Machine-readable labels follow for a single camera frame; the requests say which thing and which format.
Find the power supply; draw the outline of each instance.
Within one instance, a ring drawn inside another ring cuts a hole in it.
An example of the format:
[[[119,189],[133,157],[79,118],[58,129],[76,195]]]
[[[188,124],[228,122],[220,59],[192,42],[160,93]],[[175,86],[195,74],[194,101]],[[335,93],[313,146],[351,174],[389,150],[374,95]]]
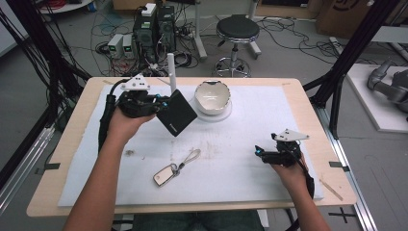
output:
[[[136,57],[135,43],[132,35],[123,36],[123,54],[126,59],[132,60]]]
[[[109,41],[108,48],[113,59],[120,59],[123,55],[123,35],[116,34]]]

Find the gray floor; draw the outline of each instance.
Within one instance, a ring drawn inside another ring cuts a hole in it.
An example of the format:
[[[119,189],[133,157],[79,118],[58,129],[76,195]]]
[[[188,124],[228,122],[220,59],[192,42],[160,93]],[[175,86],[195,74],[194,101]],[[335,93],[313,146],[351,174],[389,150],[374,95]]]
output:
[[[100,36],[104,25],[120,24],[121,27],[118,27],[116,32],[125,33],[133,25],[133,16],[129,13],[117,13],[108,7],[97,13],[88,13],[85,9],[61,13],[57,18],[77,62],[92,76],[109,75],[107,61],[97,54],[92,56],[89,50],[94,49],[98,42],[109,40],[109,36]],[[215,34],[215,24],[212,24],[214,22],[217,22],[215,17],[202,20],[202,28],[210,25],[203,35]],[[308,36],[309,45],[328,41],[327,36],[316,33],[313,21],[280,22],[287,25],[294,23],[297,32]],[[249,62],[253,77],[296,78],[306,84],[326,73],[336,58],[323,56],[318,49],[305,50],[325,60],[324,62],[298,49],[284,48],[276,44],[278,42],[280,45],[296,48],[301,41],[301,37],[288,30],[271,32],[271,35],[263,31],[257,40],[263,52],[259,59],[254,60],[245,46],[240,47],[239,56]],[[216,61],[229,56],[232,48],[228,43],[218,48],[217,37],[205,36],[203,42],[208,59],[195,68],[178,68],[177,76],[210,77]],[[341,39],[340,42],[346,44],[346,40]],[[396,64],[406,65],[394,51],[383,46],[386,44],[372,43],[359,62],[367,63],[365,60],[370,60],[380,64],[392,57]],[[18,48],[0,58],[0,83],[0,128],[3,131],[0,133],[0,167],[3,167],[45,109],[46,93],[32,66]],[[310,90],[307,93],[313,95],[313,92]],[[339,136],[378,230],[407,230],[408,195],[405,192],[408,182],[404,176],[408,173],[408,135],[377,132],[350,84],[344,81]],[[60,133],[57,132],[13,201],[1,215],[1,230],[62,228],[65,218],[29,218],[25,212],[41,177],[35,174],[35,170],[43,166],[59,137]],[[342,209],[350,216],[337,216]],[[321,212],[333,230],[361,230],[357,218],[353,216],[355,212],[352,207],[325,207],[321,208]],[[268,217],[270,230],[283,230],[289,225],[283,210],[268,210]]]

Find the bowl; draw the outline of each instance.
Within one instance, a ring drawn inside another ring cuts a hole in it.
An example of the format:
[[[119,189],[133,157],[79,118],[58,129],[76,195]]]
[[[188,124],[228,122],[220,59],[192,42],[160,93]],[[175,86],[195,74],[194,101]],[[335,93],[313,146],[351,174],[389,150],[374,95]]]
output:
[[[230,90],[219,80],[204,81],[197,87],[194,94],[198,109],[207,115],[223,113],[228,107],[230,97]]]

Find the person's left hand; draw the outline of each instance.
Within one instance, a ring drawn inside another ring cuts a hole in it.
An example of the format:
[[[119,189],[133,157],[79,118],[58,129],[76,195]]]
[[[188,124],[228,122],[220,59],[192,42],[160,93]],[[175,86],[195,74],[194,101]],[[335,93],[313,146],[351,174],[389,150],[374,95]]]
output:
[[[130,118],[116,108],[109,123],[108,137],[113,136],[115,140],[125,144],[133,136],[135,136],[142,124],[154,118],[155,115]]]

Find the round stool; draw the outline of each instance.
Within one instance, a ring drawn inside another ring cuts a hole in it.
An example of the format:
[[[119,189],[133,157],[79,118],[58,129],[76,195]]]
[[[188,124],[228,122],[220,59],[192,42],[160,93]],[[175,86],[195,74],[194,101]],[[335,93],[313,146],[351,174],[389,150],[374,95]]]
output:
[[[222,58],[216,63],[215,73],[218,76],[226,76],[228,74],[234,77],[237,73],[242,77],[250,77],[251,70],[247,62],[237,58],[238,43],[249,43],[256,40],[259,36],[259,26],[251,19],[244,15],[232,15],[220,20],[217,24],[217,34],[225,41],[234,42],[231,57]]]

